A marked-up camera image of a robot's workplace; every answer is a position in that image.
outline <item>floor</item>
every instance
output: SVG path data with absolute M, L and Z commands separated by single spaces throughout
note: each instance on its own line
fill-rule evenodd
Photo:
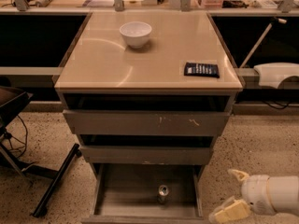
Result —
M 37 161 L 40 166 L 59 169 L 76 141 L 61 112 L 22 112 L 27 126 L 28 148 L 22 161 Z M 23 140 L 21 120 L 7 130 Z M 236 168 L 254 174 L 299 175 L 299 116 L 231 116 L 218 139 L 210 164 L 206 167 L 199 189 L 205 217 L 231 196 L 239 197 L 237 181 L 227 173 Z M 18 142 L 12 139 L 14 147 Z M 30 186 L 13 170 L 0 168 L 0 223 L 80 223 L 88 217 L 93 204 L 95 177 L 89 164 L 74 158 L 59 188 L 53 193 L 48 213 L 41 218 L 30 216 L 47 189 L 46 178 L 29 176 Z M 256 216 L 238 221 L 244 224 L 297 224 L 299 217 L 279 214 Z

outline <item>black chair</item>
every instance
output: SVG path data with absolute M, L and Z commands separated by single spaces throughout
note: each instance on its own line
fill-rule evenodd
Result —
M 27 93 L 22 89 L 0 86 L 0 164 L 15 169 L 26 181 L 30 180 L 26 176 L 27 174 L 39 175 L 52 179 L 50 186 L 33 213 L 34 217 L 41 217 L 47 213 L 46 205 L 58 182 L 63 177 L 64 172 L 68 168 L 73 157 L 75 155 L 80 156 L 80 151 L 78 150 L 79 145 L 74 144 L 61 168 L 58 171 L 55 171 L 19 161 L 19 159 L 17 159 L 6 146 L 3 145 L 2 140 L 11 137 L 11 134 L 7 132 L 6 127 L 31 102 L 32 97 L 32 94 Z

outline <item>beige countertop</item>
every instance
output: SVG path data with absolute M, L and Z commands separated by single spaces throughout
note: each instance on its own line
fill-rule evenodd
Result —
M 131 49 L 122 40 L 119 28 L 128 21 L 152 26 L 144 48 Z M 186 77 L 186 62 L 216 63 L 221 77 Z M 55 88 L 241 91 L 242 85 L 205 11 L 98 9 Z

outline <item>drawer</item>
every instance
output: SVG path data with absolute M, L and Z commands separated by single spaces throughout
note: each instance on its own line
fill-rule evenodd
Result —
M 228 112 L 65 110 L 75 134 L 219 136 Z
M 89 163 L 205 165 L 212 156 L 212 149 L 204 147 L 81 147 L 80 150 Z
M 92 214 L 82 223 L 208 223 L 202 218 L 198 170 L 182 165 L 100 165 Z
M 82 135 L 90 163 L 208 164 L 216 138 L 189 136 Z

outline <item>open drawer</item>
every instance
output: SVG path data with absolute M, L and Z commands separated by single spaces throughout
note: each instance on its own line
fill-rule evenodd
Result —
M 89 163 L 208 164 L 216 137 L 81 135 Z
M 82 223 L 199 224 L 200 166 L 102 164 L 93 210 Z

